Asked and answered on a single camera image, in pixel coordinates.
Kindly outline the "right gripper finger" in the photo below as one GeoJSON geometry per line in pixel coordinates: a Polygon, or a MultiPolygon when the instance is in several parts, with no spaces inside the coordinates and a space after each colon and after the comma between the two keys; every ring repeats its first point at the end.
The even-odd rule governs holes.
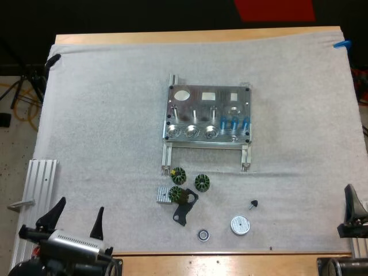
{"type": "Polygon", "coordinates": [[[367,222],[367,211],[360,202],[352,184],[344,188],[345,192],[345,222],[367,222]]]}

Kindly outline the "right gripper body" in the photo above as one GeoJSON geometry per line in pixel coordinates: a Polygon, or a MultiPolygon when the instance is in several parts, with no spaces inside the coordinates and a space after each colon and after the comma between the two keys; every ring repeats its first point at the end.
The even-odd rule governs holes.
{"type": "Polygon", "coordinates": [[[337,227],[340,238],[367,238],[367,221],[356,220],[337,227]]]}

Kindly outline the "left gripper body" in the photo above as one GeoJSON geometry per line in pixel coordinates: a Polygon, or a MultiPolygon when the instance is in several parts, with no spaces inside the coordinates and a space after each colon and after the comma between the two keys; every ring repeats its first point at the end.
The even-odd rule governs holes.
{"type": "Polygon", "coordinates": [[[22,226],[19,232],[22,239],[36,243],[40,247],[40,254],[53,258],[82,260],[98,260],[111,256],[113,247],[104,240],[73,235],[64,230],[44,231],[22,226]]]}

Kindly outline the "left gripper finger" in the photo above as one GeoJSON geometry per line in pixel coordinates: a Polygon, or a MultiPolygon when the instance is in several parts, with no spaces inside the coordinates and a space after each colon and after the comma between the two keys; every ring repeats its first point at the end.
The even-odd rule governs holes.
{"type": "Polygon", "coordinates": [[[90,237],[93,239],[103,240],[103,229],[102,229],[102,219],[103,219],[104,207],[100,207],[97,218],[95,220],[94,226],[90,232],[90,237]]]}
{"type": "Polygon", "coordinates": [[[36,221],[36,229],[54,230],[65,205],[66,198],[62,197],[48,213],[46,213],[36,221]]]}

